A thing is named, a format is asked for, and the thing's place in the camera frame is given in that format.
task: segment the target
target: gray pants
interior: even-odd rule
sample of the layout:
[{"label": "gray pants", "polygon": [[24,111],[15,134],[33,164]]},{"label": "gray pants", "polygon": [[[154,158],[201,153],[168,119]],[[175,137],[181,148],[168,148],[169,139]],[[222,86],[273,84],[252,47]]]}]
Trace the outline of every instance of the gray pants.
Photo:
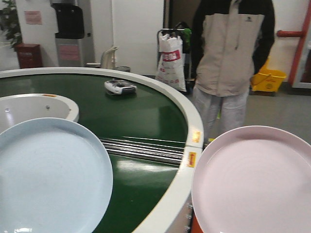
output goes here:
[{"label": "gray pants", "polygon": [[210,130],[219,111],[221,111],[220,133],[243,126],[247,97],[248,91],[237,96],[218,97],[194,87],[193,104],[202,118],[204,142],[208,141]]}]

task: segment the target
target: orange base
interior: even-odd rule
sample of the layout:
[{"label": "orange base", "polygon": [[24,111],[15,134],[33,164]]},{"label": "orange base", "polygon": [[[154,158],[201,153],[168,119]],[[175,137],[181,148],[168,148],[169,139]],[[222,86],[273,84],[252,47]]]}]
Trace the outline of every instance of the orange base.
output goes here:
[{"label": "orange base", "polygon": [[192,217],[191,233],[203,233],[194,213],[193,213],[193,217]]}]

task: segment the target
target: black sleeve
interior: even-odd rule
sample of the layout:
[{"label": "black sleeve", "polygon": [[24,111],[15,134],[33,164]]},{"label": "black sleeve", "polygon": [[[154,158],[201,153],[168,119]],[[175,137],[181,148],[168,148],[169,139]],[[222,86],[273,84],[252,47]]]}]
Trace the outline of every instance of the black sleeve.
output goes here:
[{"label": "black sleeve", "polygon": [[192,62],[192,76],[196,77],[196,69],[203,57],[203,21],[205,19],[205,7],[207,0],[201,0],[198,9],[195,12],[192,22],[192,34],[190,40],[191,46],[191,62]]},{"label": "black sleeve", "polygon": [[267,0],[267,14],[261,25],[261,38],[258,41],[258,47],[253,54],[253,61],[255,66],[255,74],[266,62],[270,49],[275,40],[275,14],[271,0]]}]

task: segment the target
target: remote control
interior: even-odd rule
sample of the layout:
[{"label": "remote control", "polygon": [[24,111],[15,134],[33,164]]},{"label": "remote control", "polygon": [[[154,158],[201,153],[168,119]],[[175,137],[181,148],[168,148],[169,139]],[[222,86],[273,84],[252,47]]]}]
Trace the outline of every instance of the remote control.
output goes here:
[{"label": "remote control", "polygon": [[104,83],[105,88],[112,94],[123,95],[136,92],[136,86],[125,80],[111,80]]}]

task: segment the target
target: conveyor belt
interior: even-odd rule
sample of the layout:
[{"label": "conveyor belt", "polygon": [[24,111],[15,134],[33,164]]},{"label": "conveyor belt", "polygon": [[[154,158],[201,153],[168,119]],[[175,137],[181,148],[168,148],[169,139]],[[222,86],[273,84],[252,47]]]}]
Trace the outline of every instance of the conveyor belt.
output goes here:
[{"label": "conveyor belt", "polygon": [[108,153],[179,166],[183,148],[159,144],[133,142],[123,139],[100,139]]}]

